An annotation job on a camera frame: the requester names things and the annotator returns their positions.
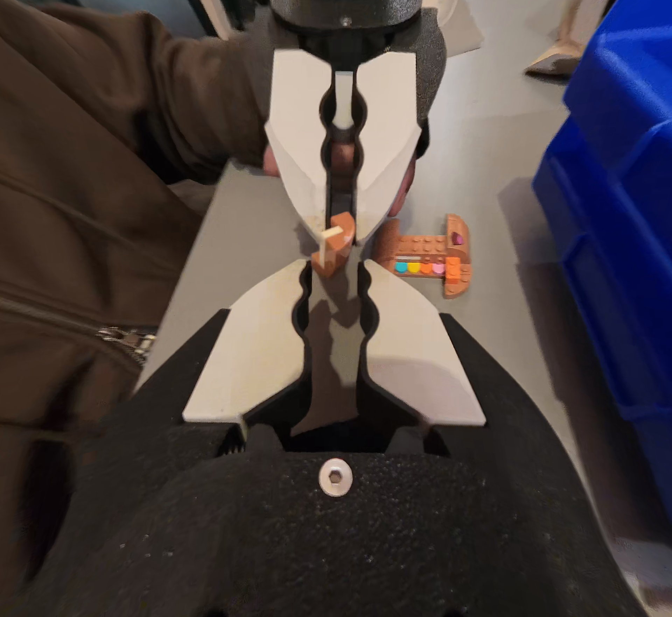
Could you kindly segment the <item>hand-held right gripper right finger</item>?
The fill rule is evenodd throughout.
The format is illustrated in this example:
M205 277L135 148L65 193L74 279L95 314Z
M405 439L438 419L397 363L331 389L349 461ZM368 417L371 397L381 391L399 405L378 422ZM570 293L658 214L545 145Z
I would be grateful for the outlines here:
M364 333L357 407L384 424L480 428L486 416L441 314L374 260L357 271Z

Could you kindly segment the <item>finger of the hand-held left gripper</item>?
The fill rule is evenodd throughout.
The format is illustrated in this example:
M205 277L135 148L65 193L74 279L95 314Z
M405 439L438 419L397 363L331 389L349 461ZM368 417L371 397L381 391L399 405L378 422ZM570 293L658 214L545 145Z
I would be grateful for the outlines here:
M358 67L356 85L365 104L355 192L357 242L364 244L396 201L421 134L416 55L389 51L371 59Z
M331 79L330 65L306 51L273 53L265 131L288 198L315 241L326 229L327 172L321 154L327 131L321 104Z

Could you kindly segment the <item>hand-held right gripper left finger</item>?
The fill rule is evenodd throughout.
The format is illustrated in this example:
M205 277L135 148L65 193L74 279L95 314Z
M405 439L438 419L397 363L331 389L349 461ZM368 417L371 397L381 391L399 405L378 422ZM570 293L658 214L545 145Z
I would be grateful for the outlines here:
M230 307L183 409L191 423L252 424L254 411L294 385L305 368L305 343L293 322L304 297L298 259L257 283Z

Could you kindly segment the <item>brown brick-built toy animal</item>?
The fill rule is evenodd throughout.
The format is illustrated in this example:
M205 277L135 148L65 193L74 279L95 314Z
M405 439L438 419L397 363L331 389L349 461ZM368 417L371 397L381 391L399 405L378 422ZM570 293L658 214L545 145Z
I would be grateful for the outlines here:
M446 299L463 295L471 283L470 232L453 213L443 235L402 235L399 220L389 219L376 234L372 259L397 277L440 279Z

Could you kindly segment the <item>brown curved brick with tile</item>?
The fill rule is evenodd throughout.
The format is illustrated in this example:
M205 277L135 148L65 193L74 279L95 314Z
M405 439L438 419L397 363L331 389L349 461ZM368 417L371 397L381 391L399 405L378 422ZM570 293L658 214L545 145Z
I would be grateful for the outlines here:
M356 235L356 222L345 211L331 217L331 227L318 235L318 250L311 256L313 270L330 278L348 262Z

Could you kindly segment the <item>blue plastic bin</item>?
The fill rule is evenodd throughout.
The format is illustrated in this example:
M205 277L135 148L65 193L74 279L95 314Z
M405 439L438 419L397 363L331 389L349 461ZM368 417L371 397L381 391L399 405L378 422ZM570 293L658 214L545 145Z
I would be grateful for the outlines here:
M671 500L671 0L617 0L533 191L621 417Z

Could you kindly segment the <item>person's brown jacket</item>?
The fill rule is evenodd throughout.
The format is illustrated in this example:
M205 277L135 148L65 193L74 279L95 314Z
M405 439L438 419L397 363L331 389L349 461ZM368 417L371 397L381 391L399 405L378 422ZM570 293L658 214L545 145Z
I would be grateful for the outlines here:
M1 0L1 607L39 572L73 454L126 401L199 227L169 188L196 167L217 43L147 13Z

